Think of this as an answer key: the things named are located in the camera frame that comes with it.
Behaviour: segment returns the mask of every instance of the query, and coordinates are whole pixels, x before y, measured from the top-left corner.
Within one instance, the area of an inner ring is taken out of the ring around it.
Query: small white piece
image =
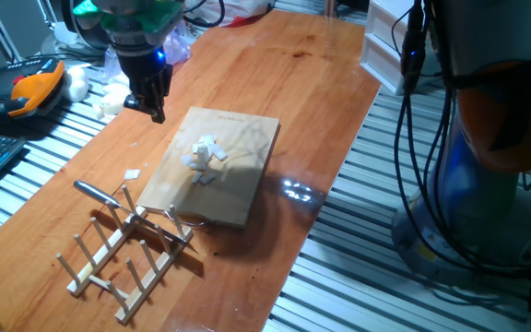
[[[200,183],[202,185],[207,185],[207,184],[210,184],[212,182],[212,180],[214,180],[216,178],[217,178],[216,174],[211,172],[209,174],[202,175],[202,177],[200,178]]]
[[[218,144],[213,144],[210,148],[212,150],[212,154],[214,154],[214,156],[220,161],[224,161],[229,157],[227,152],[225,152],[225,150],[223,150]]]
[[[198,163],[200,164],[208,163],[210,161],[210,157],[212,156],[212,154],[208,151],[208,147],[205,145],[199,146],[198,151],[196,153],[197,153]]]
[[[197,163],[197,162],[192,162],[190,164],[190,170],[192,171],[205,171],[207,169],[207,165],[206,164],[201,164],[201,163]]]
[[[214,141],[214,135],[212,134],[209,134],[209,135],[203,135],[202,137],[200,137],[200,143],[204,143],[206,144],[207,146],[211,146],[215,143]]]
[[[183,166],[190,166],[194,162],[194,157],[190,155],[183,155],[180,159],[182,160]]]
[[[202,173],[196,171],[196,173],[195,173],[194,176],[192,177],[192,184],[197,184],[198,181],[200,181],[200,178],[201,178],[201,177],[202,177]]]
[[[101,110],[101,107],[99,105],[93,105],[93,110],[96,112],[96,117],[98,120],[101,120],[106,114]]]
[[[136,180],[138,179],[138,175],[140,175],[140,170],[126,170],[126,173],[124,174],[124,179]]]
[[[126,95],[120,92],[113,92],[101,99],[100,108],[104,113],[116,115],[124,109]]]

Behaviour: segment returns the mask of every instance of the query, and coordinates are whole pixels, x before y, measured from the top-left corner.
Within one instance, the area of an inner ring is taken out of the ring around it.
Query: wooden peg
[[[177,232],[180,234],[180,237],[183,238],[185,235],[183,234],[182,224],[180,223],[180,218],[177,216],[177,212],[175,211],[175,206],[173,204],[170,204],[170,213],[171,217],[173,218],[173,222],[175,223],[175,227],[177,227]]]
[[[114,222],[116,223],[116,227],[118,227],[119,230],[123,228],[122,222],[120,221],[120,218],[118,218],[118,215],[116,214],[116,209],[110,203],[110,201],[106,201],[106,207],[110,210],[110,213],[112,214],[112,217],[114,218]]]
[[[130,270],[130,273],[132,273],[133,278],[135,279],[136,286],[138,287],[139,291],[144,291],[145,287],[143,287],[143,283],[140,281],[140,278],[138,277],[138,273],[136,273],[135,265],[133,264],[133,261],[130,260],[130,257],[126,258],[126,264],[128,265],[128,269]]]
[[[101,230],[100,223],[98,222],[98,220],[95,217],[91,217],[91,223],[93,224],[93,227],[96,228],[96,231],[98,231],[98,234],[100,235],[103,244],[106,246],[106,248],[108,248],[108,250],[110,250],[112,246],[108,242],[108,238],[106,238],[106,235]]]
[[[112,282],[109,280],[106,281],[106,286],[108,286],[108,289],[110,290],[112,295],[116,298],[116,301],[118,301],[118,303],[122,306],[122,308],[124,309],[124,312],[127,312],[128,305],[126,305],[126,302],[124,301],[122,296],[120,296],[120,293],[118,292],[118,290],[114,287],[114,285],[112,285]]]
[[[170,244],[167,242],[167,240],[165,240],[165,234],[163,234],[163,229],[160,225],[155,224],[155,231],[157,232],[157,235],[159,236],[159,239],[163,244],[163,249],[165,249],[165,252],[168,253],[171,250]]]
[[[133,211],[133,213],[136,213],[135,202],[133,202],[133,198],[130,196],[126,184],[122,185],[122,191],[124,192],[124,196],[126,196],[126,200],[128,201],[128,206],[130,206],[130,210]]]
[[[71,276],[71,278],[73,278],[73,280],[75,281],[75,283],[77,285],[79,285],[79,283],[81,282],[79,280],[79,278],[77,277],[77,275],[75,274],[75,271],[73,270],[73,268],[71,268],[71,266],[69,266],[69,264],[65,261],[65,259],[63,258],[63,255],[61,255],[60,253],[59,254],[56,254],[56,259],[59,260],[59,262],[61,262],[61,265],[65,268],[66,272],[69,274],[69,276]]]
[[[83,254],[85,254],[85,257],[87,257],[91,265],[95,267],[96,261],[93,259],[93,256],[89,252],[89,249],[87,248],[83,240],[81,240],[81,237],[79,236],[79,234],[75,234],[73,235],[73,237],[75,237],[75,241],[77,241],[77,244],[79,244],[79,246],[81,247],[81,250],[83,251]]]
[[[143,251],[145,252],[145,255],[147,256],[148,263],[151,264],[153,271],[155,271],[155,273],[159,272],[159,268],[157,267],[157,264],[155,264],[155,259],[153,259],[153,256],[151,255],[150,250],[148,250],[148,246],[145,240],[141,240],[140,245],[143,247]]]

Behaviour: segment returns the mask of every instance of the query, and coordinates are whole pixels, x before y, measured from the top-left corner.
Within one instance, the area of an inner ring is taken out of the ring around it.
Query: green led light
[[[98,14],[98,13],[100,13],[100,10],[95,5],[93,5],[91,0],[85,0],[84,2],[79,4],[79,6],[76,6],[73,9],[73,14],[75,14],[75,16],[78,16],[78,17],[87,16],[91,14]]]

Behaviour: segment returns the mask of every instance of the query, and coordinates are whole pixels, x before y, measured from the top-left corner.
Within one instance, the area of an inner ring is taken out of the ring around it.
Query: metal grating floor
[[[423,164],[444,92],[412,97]],[[265,324],[264,331],[531,331],[527,280],[486,279],[471,290],[412,274],[393,249],[402,204],[393,141],[401,97],[381,88]],[[405,189],[416,183],[402,139]]]

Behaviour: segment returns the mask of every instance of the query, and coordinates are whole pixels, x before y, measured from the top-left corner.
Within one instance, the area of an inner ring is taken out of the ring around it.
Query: wooden board
[[[178,214],[244,228],[278,124],[271,117],[192,107],[137,204],[154,212],[173,204]],[[208,163],[204,174],[216,175],[210,184],[192,184],[195,172],[180,157],[193,154],[192,145],[208,134],[229,157]]]

